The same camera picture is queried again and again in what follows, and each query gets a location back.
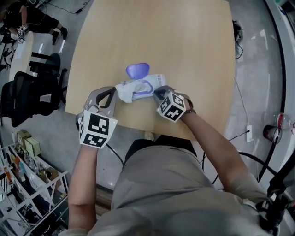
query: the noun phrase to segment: office chair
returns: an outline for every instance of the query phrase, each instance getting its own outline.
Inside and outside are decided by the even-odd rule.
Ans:
[[[33,115],[50,115],[59,107],[60,100],[65,103],[62,93],[63,77],[67,69],[63,69],[60,79],[53,74],[34,77],[24,72],[16,73],[14,80],[2,88],[0,113],[1,117],[10,117],[12,126],[17,127]],[[40,101],[43,95],[51,94],[50,102]]]

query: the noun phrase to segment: tissue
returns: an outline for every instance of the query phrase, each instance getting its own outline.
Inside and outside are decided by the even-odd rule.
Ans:
[[[165,76],[162,74],[148,75],[143,79],[123,81],[116,85],[119,98],[131,103],[132,100],[153,96],[158,87],[166,85]]]

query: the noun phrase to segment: concrete floor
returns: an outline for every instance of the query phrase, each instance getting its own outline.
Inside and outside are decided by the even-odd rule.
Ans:
[[[51,3],[75,12],[83,5],[83,2],[83,0],[53,0]],[[282,69],[277,36],[263,0],[230,0],[229,3],[233,19],[238,20],[244,28],[244,39],[241,42],[244,54],[236,61],[236,79],[244,99],[249,123],[253,126],[254,138],[253,142],[247,143],[246,135],[243,135],[232,143],[238,150],[253,153],[264,160],[271,143],[263,138],[262,130],[266,124],[269,124],[271,114],[279,112],[282,91]],[[47,14],[57,18],[62,25],[69,28],[69,37],[60,53],[61,69],[71,68],[75,45],[90,6],[91,2],[79,15],[69,14],[51,5],[47,6]],[[41,53],[51,54],[60,51],[62,40],[60,39],[55,46],[52,46],[50,35],[36,34],[33,52],[38,52],[42,43]],[[8,81],[8,75],[9,71],[1,72],[1,86]],[[225,133],[228,139],[245,132],[247,125],[236,84],[234,90],[231,114]],[[11,131],[19,129],[27,129],[40,142],[42,156],[47,162],[60,171],[68,170],[72,173],[79,150],[78,131],[75,126],[75,116],[65,113],[63,104],[50,116],[36,115],[16,129],[11,127],[9,118],[3,118],[0,127],[3,145],[10,144]],[[131,143],[143,137],[143,131],[117,126],[109,144],[124,159]],[[194,147],[198,158],[201,159],[201,148],[197,143],[194,143]],[[257,176],[256,163],[248,159],[244,160],[250,171]],[[119,160],[108,148],[100,150],[97,183],[113,189],[121,168]],[[205,173],[211,180],[216,177],[216,171],[208,160],[205,161]],[[221,186],[219,180],[215,185],[217,188]]]

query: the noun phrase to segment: wall outlet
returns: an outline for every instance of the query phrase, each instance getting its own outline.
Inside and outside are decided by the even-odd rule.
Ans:
[[[247,133],[247,142],[251,142],[253,140],[253,138],[252,138],[252,125],[248,125],[247,130],[250,131]]]

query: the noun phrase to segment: wooden table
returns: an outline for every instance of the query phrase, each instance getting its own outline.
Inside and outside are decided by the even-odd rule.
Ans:
[[[78,114],[91,91],[128,80],[146,62],[150,74],[188,94],[196,112],[223,133],[230,112],[235,44],[223,0],[95,0],[81,30],[69,77],[66,112]],[[118,124],[193,140],[182,123],[156,112],[153,98],[118,101]]]
[[[22,71],[28,73],[29,63],[32,55],[34,44],[34,33],[29,31],[26,35],[25,42],[19,44],[18,47],[22,47],[20,58],[17,59],[17,53],[14,54],[9,72],[9,81],[14,80],[14,76],[17,72]]]

